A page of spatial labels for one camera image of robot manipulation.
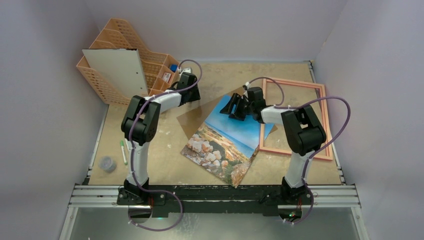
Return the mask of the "landscape photo print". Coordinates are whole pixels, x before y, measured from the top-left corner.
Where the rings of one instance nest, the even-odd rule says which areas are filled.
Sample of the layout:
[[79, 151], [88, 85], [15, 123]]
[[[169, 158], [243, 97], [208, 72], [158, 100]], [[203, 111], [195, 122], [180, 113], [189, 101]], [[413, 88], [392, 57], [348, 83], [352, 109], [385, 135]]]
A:
[[220, 113], [229, 101], [221, 97], [180, 153], [237, 188], [258, 153], [261, 124], [250, 115], [240, 121]]

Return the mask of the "pink picture frame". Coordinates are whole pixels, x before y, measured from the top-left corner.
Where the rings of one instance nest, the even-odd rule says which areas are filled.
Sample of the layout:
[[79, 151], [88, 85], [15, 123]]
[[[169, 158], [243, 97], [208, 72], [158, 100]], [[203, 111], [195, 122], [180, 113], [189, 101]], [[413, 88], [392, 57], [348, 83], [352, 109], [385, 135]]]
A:
[[[260, 135], [258, 150], [290, 156], [294, 153], [304, 155], [315, 151], [315, 160], [332, 161], [333, 150], [327, 145], [332, 139], [329, 125], [325, 85], [312, 82], [262, 77], [262, 88], [254, 98], [258, 106], [250, 107], [253, 118], [259, 120]], [[283, 92], [283, 102], [268, 104], [267, 96], [272, 90], [268, 83], [275, 83]], [[283, 127], [283, 148], [266, 146], [265, 127]]]

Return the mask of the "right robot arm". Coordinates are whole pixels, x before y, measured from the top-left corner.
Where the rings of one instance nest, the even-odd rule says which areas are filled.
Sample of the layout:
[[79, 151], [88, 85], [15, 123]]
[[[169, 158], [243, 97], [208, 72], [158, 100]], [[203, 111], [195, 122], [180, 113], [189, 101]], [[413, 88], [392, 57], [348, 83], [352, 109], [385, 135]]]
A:
[[245, 94], [234, 93], [220, 113], [239, 121], [250, 115], [260, 124], [283, 126], [291, 157], [288, 171], [282, 178], [280, 196], [284, 202], [292, 204], [307, 191], [309, 161], [327, 141], [327, 134], [311, 101], [293, 108], [267, 105], [261, 87], [243, 88]]

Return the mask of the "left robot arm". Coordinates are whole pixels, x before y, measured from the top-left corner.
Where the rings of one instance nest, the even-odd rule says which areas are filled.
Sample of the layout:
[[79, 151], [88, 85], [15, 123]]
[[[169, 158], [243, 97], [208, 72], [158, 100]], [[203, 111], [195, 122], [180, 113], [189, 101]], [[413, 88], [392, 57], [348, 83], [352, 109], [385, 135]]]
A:
[[160, 114], [172, 108], [200, 99], [199, 79], [193, 73], [183, 72], [178, 82], [162, 93], [131, 98], [121, 123], [124, 138], [130, 146], [128, 175], [123, 188], [138, 205], [146, 203], [148, 185], [148, 151], [156, 135]]

